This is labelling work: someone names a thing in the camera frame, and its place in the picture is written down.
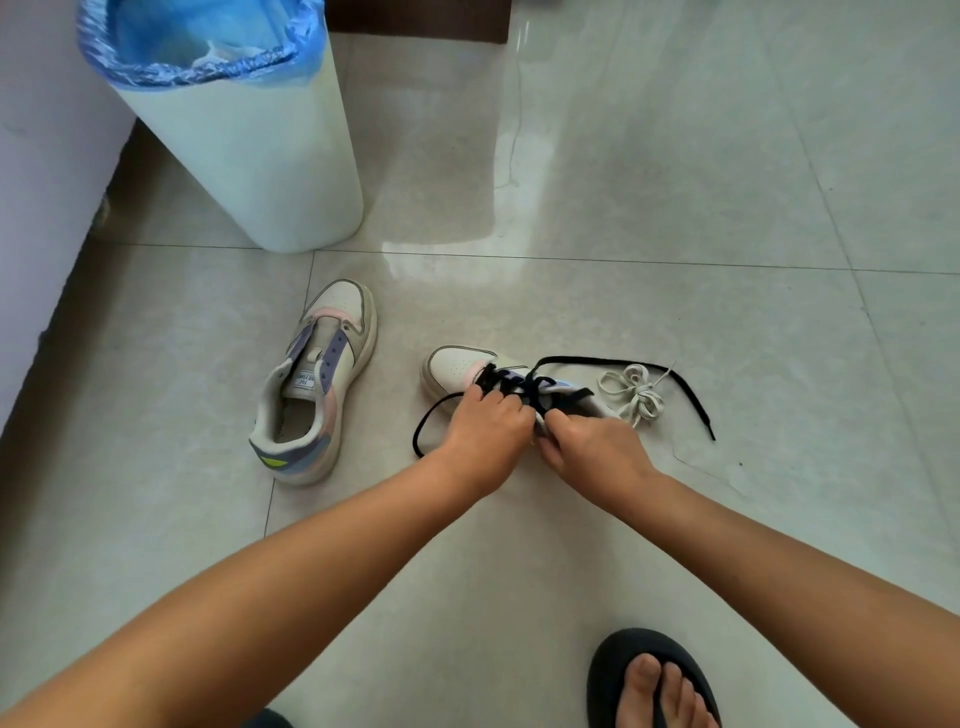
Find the shoelace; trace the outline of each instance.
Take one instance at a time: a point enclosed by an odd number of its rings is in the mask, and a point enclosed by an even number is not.
[[[633,426],[638,425],[640,420],[655,420],[660,416],[660,413],[663,411],[663,398],[659,393],[654,392],[653,388],[660,383],[661,379],[663,379],[665,376],[669,376],[671,379],[677,382],[677,386],[683,390],[686,397],[690,400],[690,404],[693,405],[693,408],[700,416],[700,421],[704,424],[704,427],[707,428],[710,439],[714,441],[716,440],[716,436],[713,434],[713,428],[710,426],[710,417],[707,414],[707,410],[704,409],[702,404],[700,404],[700,400],[697,399],[697,396],[690,388],[690,385],[686,383],[686,380],[682,376],[674,371],[672,366],[662,367],[660,364],[647,364],[645,362],[629,361],[626,359],[600,359],[594,356],[546,356],[538,361],[534,365],[533,369],[527,372],[526,376],[521,376],[509,369],[496,369],[493,364],[490,363],[484,367],[483,371],[480,373],[480,376],[477,377],[476,384],[480,386],[480,389],[484,391],[484,394],[493,391],[497,387],[499,387],[500,391],[504,394],[518,394],[522,400],[533,407],[541,416],[546,415],[547,409],[559,409],[561,411],[565,411],[571,405],[575,404],[579,400],[582,400],[584,397],[590,397],[593,395],[593,392],[586,387],[570,393],[551,392],[550,406],[549,408],[544,406],[544,404],[540,401],[540,388],[544,385],[548,387],[554,386],[557,383],[556,379],[553,379],[549,376],[537,376],[537,369],[547,364],[579,364],[591,367],[623,367],[624,372],[622,375],[617,372],[606,372],[600,376],[600,378],[597,380],[597,383],[600,385],[600,388],[608,394],[626,394],[627,392],[633,393],[631,401],[621,407],[617,413],[639,413],[638,419],[634,419],[634,421],[631,422],[631,425]],[[650,370],[663,372],[662,376],[653,384],[649,383]],[[607,375],[610,375],[614,381],[617,381],[621,384],[620,390],[614,390],[611,392],[610,390],[604,388],[603,380]],[[463,392],[453,392],[445,397],[441,397],[439,400],[435,401],[433,406],[426,411],[425,415],[423,415],[423,418],[420,420],[420,424],[417,425],[417,429],[414,430],[413,446],[414,453],[417,454],[417,457],[423,457],[423,451],[420,449],[420,432],[423,430],[423,426],[426,425],[426,421],[430,419],[430,415],[432,415],[434,410],[444,402],[453,400],[457,397],[462,397],[463,395]],[[645,417],[642,414],[643,412],[656,414]]]

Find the black shoelace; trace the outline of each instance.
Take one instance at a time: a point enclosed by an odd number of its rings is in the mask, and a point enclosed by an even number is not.
[[[504,394],[520,395],[520,398],[537,410],[541,416],[546,415],[548,409],[559,409],[561,411],[566,411],[584,397],[591,397],[593,395],[593,392],[587,387],[578,389],[576,392],[569,393],[551,392],[550,406],[545,406],[540,401],[540,387],[543,384],[546,384],[547,386],[553,386],[557,383],[556,379],[553,379],[549,376],[537,376],[537,369],[546,364],[584,364],[588,366],[599,367],[629,367],[631,364],[641,364],[652,371],[669,372],[670,378],[677,382],[677,386],[684,391],[686,398],[690,400],[690,404],[693,405],[693,408],[697,411],[697,414],[700,415],[700,422],[702,422],[704,427],[707,428],[710,440],[716,441],[717,439],[716,435],[713,434],[713,428],[710,426],[710,417],[707,414],[707,410],[704,409],[702,404],[700,404],[700,400],[697,399],[697,396],[694,394],[693,389],[690,388],[690,385],[686,383],[686,379],[672,369],[662,367],[660,364],[647,364],[645,362],[630,361],[628,359],[599,359],[594,356],[546,356],[538,361],[534,365],[534,368],[527,372],[526,376],[521,376],[509,369],[496,369],[491,362],[484,367],[483,371],[480,373],[480,376],[477,377],[475,383],[480,386],[480,389],[483,390],[484,394],[499,388],[499,390]],[[453,400],[457,397],[462,397],[463,395],[463,392],[454,392],[446,395],[445,397],[435,401],[433,406],[427,410],[425,415],[423,415],[423,419],[420,420],[420,424],[417,425],[417,429],[414,430],[413,446],[417,457],[423,457],[423,451],[420,449],[420,431],[423,430],[423,426],[426,425],[426,421],[430,419],[430,415],[432,415],[433,411],[445,401]]]

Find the hand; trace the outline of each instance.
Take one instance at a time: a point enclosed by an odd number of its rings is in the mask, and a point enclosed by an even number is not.
[[[577,493],[623,520],[645,488],[668,480],[654,468],[634,429],[615,418],[546,413],[557,439],[537,438],[540,456]]]
[[[537,415],[517,395],[504,397],[471,384],[453,413],[444,443],[434,454],[442,457],[456,477],[462,477],[478,498],[488,496],[506,480],[530,445]]]

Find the bare foot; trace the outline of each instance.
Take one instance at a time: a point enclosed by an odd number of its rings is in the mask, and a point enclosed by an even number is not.
[[[660,708],[667,728],[719,728],[707,710],[704,698],[693,690],[680,668],[660,663],[653,655],[638,655],[627,665],[623,676],[623,693],[616,709],[616,728],[652,728],[654,723],[654,691],[663,673]]]

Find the dark brown wooden furniture base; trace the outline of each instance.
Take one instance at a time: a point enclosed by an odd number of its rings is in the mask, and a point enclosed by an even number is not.
[[[327,0],[326,27],[339,33],[506,43],[512,0]]]

